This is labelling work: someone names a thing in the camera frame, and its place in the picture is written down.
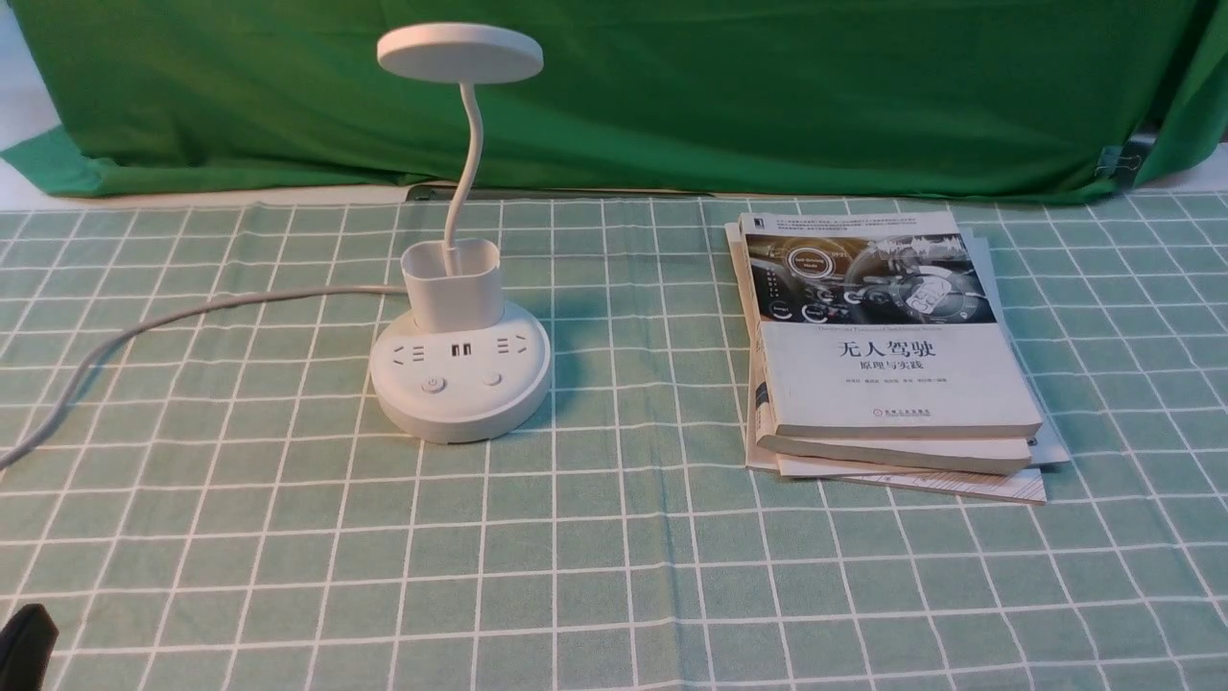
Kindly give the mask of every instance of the lamp base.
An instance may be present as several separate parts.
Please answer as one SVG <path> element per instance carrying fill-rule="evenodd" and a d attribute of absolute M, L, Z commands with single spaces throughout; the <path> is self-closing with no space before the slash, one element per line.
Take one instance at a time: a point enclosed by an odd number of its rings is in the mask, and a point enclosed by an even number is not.
<path fill-rule="evenodd" d="M 371 350 L 371 383 L 388 420 L 425 442 L 459 444 L 516 430 L 550 390 L 550 339 L 523 307 L 503 302 L 491 325 L 431 333 L 409 311 Z"/>

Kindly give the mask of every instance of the flexible gooseneck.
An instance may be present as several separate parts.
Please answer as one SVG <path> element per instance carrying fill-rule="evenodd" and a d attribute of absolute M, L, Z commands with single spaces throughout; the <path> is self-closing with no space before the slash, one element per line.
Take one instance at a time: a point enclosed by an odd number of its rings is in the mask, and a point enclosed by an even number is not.
<path fill-rule="evenodd" d="M 476 177 L 478 163 L 481 161 L 481 110 L 478 109 L 478 95 L 472 83 L 460 85 L 460 99 L 464 101 L 464 113 L 469 117 L 469 155 L 464 160 L 464 171 L 448 205 L 448 217 L 443 221 L 443 268 L 448 275 L 457 275 L 459 270 L 456 248 L 457 216 L 469 198 L 469 189 L 473 187 L 473 178 Z"/>

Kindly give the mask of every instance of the lamp head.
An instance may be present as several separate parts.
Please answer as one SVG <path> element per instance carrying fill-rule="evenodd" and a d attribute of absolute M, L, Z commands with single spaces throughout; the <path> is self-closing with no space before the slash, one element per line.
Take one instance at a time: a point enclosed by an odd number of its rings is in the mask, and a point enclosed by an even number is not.
<path fill-rule="evenodd" d="M 523 33 L 473 23 L 395 28 L 376 45 L 379 66 L 394 75 L 443 83 L 507 83 L 542 71 L 542 45 Z"/>

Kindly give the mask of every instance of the stack of books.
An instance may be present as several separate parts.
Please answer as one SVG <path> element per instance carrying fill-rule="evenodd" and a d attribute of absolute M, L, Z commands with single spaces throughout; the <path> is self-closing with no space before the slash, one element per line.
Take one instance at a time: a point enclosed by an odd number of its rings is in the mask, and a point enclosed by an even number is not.
<path fill-rule="evenodd" d="M 747 465 L 1045 503 L 1070 460 L 1019 368 L 989 243 L 946 211 L 743 214 Z"/>

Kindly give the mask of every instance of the black object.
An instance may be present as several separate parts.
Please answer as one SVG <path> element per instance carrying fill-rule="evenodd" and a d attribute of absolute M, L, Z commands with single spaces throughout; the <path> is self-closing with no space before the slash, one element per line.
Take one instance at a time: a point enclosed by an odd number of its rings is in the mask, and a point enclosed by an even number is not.
<path fill-rule="evenodd" d="M 47 608 L 17 610 L 0 631 L 0 691 L 39 691 L 59 635 Z"/>

